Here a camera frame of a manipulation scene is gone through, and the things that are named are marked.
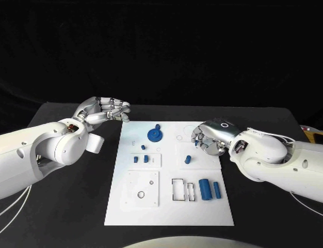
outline blue object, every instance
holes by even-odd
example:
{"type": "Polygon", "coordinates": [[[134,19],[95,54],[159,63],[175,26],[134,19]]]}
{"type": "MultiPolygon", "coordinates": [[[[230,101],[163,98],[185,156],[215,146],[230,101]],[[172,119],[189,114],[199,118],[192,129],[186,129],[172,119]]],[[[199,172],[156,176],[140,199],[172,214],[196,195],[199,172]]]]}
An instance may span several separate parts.
{"type": "Polygon", "coordinates": [[[208,179],[199,180],[199,186],[201,186],[201,198],[202,200],[211,200],[212,199],[212,189],[208,179]]]}
{"type": "Polygon", "coordinates": [[[149,140],[152,142],[159,142],[163,138],[163,133],[160,131],[160,125],[156,125],[156,128],[149,131],[149,140]]]}
{"type": "Polygon", "coordinates": [[[215,188],[217,198],[221,199],[219,183],[218,182],[214,182],[214,188],[215,188]]]}
{"type": "Polygon", "coordinates": [[[191,163],[191,160],[192,160],[192,156],[191,156],[191,155],[188,155],[188,156],[186,156],[186,164],[189,164],[189,163],[191,163]]]}

